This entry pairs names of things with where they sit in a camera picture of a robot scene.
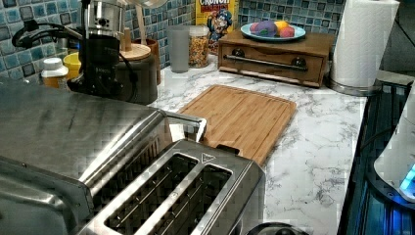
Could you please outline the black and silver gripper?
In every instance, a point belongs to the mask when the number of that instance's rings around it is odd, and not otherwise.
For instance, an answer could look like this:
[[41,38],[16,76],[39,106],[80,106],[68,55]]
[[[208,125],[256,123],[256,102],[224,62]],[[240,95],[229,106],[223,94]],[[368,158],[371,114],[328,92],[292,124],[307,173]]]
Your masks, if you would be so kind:
[[75,92],[116,97],[122,89],[115,77],[124,31],[124,5],[117,0],[78,0],[78,6],[81,68],[79,77],[67,85]]

